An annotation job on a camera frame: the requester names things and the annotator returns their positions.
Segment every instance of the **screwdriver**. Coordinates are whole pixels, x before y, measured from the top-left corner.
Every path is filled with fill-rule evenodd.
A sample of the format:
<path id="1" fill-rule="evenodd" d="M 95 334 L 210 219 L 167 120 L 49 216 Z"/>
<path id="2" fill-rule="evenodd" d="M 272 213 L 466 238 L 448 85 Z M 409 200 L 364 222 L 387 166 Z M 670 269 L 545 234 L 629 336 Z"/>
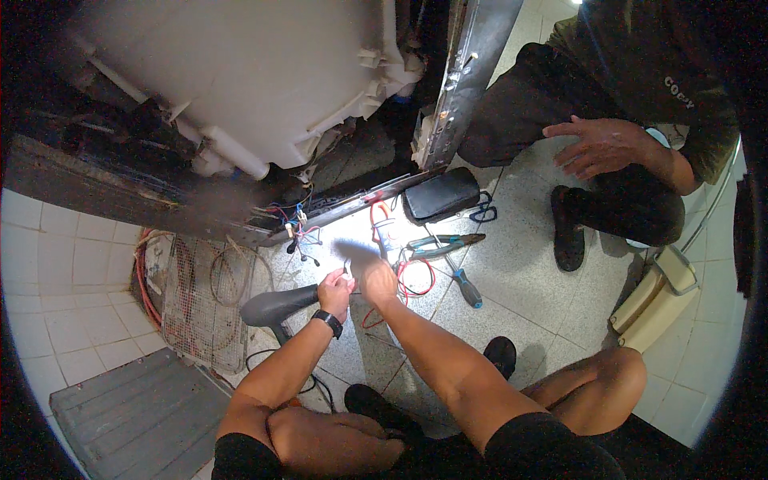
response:
<path id="1" fill-rule="evenodd" d="M 424 224 L 424 228 L 427 230 L 427 233 L 429 233 L 432 238 L 435 239 L 437 246 L 443 247 L 440 239 L 434 233 L 432 233 L 426 223 Z M 480 308 L 482 306 L 482 297 L 480 296 L 480 292 L 478 291 L 477 287 L 475 287 L 475 285 L 469 281 L 464 269 L 458 268 L 456 264 L 453 263 L 453 260 L 451 260 L 451 256 L 448 254 L 445 255 L 445 261 L 447 261 L 448 266 L 451 267 L 451 271 L 453 272 L 452 277 L 454 280 L 456 280 L 456 283 L 458 283 L 458 289 L 461 290 L 464 300 L 467 301 L 470 307 Z"/>

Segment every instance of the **black pouch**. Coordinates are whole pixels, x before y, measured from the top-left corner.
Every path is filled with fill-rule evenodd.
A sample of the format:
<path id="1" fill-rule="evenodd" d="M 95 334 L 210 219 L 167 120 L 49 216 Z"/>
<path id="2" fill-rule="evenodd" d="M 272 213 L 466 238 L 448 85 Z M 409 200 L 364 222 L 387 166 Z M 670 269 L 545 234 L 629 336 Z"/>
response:
<path id="1" fill-rule="evenodd" d="M 406 217 L 416 225 L 439 222 L 480 200 L 480 186 L 466 167 L 449 170 L 403 192 Z"/>

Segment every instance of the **blue screwdriver handle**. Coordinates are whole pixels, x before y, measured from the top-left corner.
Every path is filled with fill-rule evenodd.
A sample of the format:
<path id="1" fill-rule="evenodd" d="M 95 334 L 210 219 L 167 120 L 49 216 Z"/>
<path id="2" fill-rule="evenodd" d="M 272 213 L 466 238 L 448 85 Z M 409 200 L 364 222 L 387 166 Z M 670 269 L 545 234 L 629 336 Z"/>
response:
<path id="1" fill-rule="evenodd" d="M 464 269 L 460 268 L 453 273 L 453 279 L 458 283 L 458 289 L 462 292 L 464 300 L 472 308 L 480 308 L 482 306 L 482 297 L 477 287 L 467 279 L 467 274 L 464 273 Z"/>

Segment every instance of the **black shorts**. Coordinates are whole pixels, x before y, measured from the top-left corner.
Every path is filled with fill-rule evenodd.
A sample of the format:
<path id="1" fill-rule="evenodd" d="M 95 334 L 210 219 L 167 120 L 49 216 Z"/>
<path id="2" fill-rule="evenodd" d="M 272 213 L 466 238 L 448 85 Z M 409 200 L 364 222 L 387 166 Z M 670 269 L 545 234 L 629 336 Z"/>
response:
<path id="1" fill-rule="evenodd" d="M 280 462 L 263 443 L 242 433 L 216 442 L 213 480 L 282 478 Z M 625 478 L 616 460 L 554 416 L 535 412 L 505 423 L 482 458 L 464 435 L 427 440 L 403 453 L 387 472 L 346 478 Z"/>

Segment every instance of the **white wall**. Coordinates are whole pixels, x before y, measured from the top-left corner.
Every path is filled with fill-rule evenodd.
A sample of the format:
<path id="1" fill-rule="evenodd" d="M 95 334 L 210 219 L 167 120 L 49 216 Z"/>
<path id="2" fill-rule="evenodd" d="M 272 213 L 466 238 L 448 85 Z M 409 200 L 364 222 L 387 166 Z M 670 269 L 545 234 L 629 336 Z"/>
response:
<path id="1" fill-rule="evenodd" d="M 75 459 L 48 397 L 165 347 L 127 293 L 141 227 L 2 191 L 3 303 L 22 369 Z"/>
<path id="2" fill-rule="evenodd" d="M 733 206 L 736 179 L 744 171 L 741 155 L 705 231 L 687 251 L 703 279 L 700 294 L 643 354 L 648 384 L 634 413 L 691 447 L 717 407 L 741 340 L 746 300 L 736 292 Z M 684 198 L 686 228 L 679 247 L 701 222 L 719 186 L 704 185 Z"/>

